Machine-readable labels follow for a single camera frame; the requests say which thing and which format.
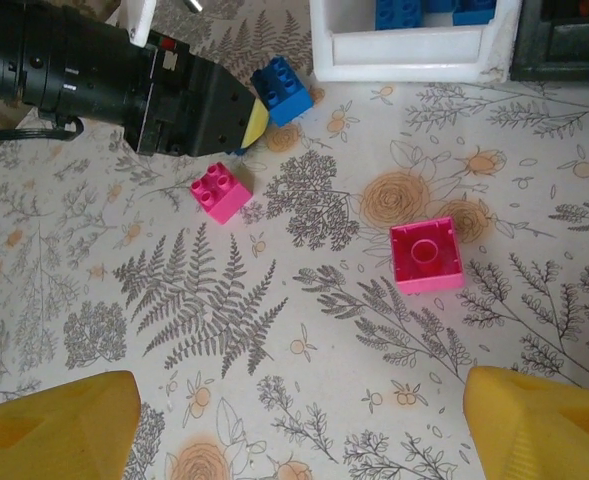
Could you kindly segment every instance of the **pink lego duplo brick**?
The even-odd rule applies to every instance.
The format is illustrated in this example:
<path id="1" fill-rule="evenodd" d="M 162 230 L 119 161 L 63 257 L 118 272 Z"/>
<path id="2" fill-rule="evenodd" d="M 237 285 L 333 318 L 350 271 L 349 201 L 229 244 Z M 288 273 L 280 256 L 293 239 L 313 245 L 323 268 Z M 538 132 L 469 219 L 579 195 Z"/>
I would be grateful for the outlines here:
<path id="1" fill-rule="evenodd" d="M 226 223 L 252 198 L 252 192 L 220 162 L 210 165 L 205 175 L 192 184 L 192 195 L 220 224 Z"/>
<path id="2" fill-rule="evenodd" d="M 446 290 L 465 284 L 451 218 L 392 227 L 390 239 L 394 279 L 401 292 Z"/>

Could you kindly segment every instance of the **pink duplo brick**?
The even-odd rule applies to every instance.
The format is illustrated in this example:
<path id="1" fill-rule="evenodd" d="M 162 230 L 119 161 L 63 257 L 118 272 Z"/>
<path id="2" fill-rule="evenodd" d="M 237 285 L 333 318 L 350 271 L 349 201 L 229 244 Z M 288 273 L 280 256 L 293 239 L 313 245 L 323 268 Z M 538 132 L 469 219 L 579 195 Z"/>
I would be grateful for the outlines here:
<path id="1" fill-rule="evenodd" d="M 446 290 L 465 284 L 451 218 L 392 227 L 390 239 L 394 278 L 401 292 Z"/>
<path id="2" fill-rule="evenodd" d="M 220 224 L 226 223 L 252 198 L 252 193 L 220 162 L 210 165 L 205 175 L 192 184 L 192 195 Z"/>

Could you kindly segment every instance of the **black cable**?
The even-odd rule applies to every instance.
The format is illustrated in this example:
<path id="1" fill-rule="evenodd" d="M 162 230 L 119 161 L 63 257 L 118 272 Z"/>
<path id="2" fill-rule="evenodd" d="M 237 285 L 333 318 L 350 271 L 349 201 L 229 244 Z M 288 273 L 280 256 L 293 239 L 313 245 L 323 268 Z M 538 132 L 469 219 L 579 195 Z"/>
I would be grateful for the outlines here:
<path id="1" fill-rule="evenodd" d="M 32 140 L 32 139 L 46 139 L 46 140 L 61 140 L 63 142 L 71 142 L 77 138 L 85 127 L 80 118 L 72 117 L 70 119 L 76 126 L 76 130 L 70 132 L 63 128 L 18 128 L 15 130 L 0 130 L 0 142 L 8 142 L 11 140 Z"/>

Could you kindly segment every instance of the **patterned table surface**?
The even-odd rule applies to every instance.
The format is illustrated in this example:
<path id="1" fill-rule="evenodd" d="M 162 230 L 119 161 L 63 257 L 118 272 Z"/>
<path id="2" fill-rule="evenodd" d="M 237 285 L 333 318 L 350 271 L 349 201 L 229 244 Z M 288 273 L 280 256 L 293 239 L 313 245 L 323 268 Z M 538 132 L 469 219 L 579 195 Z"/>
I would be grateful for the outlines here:
<path id="1" fill-rule="evenodd" d="M 161 2 L 239 78 L 284 54 L 310 86 L 243 157 L 92 122 L 0 149 L 0 402 L 133 371 L 127 479 L 481 479 L 473 365 L 589 388 L 589 85 L 317 84 L 296 3 Z M 223 227 L 188 191 L 219 160 L 254 191 Z M 400 294 L 388 228 L 446 215 L 467 288 Z"/>

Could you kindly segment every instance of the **white plastic bin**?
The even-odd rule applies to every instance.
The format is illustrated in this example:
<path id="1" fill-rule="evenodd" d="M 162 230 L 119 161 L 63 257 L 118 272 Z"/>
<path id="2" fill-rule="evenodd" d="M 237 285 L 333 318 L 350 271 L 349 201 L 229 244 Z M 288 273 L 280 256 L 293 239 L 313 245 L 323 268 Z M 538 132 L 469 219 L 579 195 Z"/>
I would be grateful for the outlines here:
<path id="1" fill-rule="evenodd" d="M 327 82 L 504 82 L 522 0 L 498 0 L 488 25 L 424 15 L 423 28 L 374 30 L 375 0 L 310 0 L 316 78 Z"/>

